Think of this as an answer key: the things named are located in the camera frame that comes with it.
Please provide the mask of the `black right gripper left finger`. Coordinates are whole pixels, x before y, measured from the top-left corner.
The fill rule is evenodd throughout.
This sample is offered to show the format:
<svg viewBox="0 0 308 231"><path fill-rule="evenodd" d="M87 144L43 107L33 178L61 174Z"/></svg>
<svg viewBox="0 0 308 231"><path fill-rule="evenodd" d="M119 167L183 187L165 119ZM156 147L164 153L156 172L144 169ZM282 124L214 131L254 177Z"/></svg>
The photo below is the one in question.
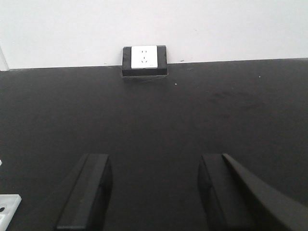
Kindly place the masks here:
<svg viewBox="0 0 308 231"><path fill-rule="evenodd" d="M87 154L56 224L57 231L101 231L113 188L107 154Z"/></svg>

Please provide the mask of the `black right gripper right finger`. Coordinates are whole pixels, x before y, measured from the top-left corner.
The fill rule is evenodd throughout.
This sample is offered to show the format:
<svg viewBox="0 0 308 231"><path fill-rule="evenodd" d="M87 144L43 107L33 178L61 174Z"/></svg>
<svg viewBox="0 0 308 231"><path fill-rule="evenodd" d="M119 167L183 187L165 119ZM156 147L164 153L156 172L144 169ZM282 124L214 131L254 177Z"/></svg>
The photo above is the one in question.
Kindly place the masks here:
<svg viewBox="0 0 308 231"><path fill-rule="evenodd" d="M211 231L306 231L308 208L228 154L204 154L198 189Z"/></svg>

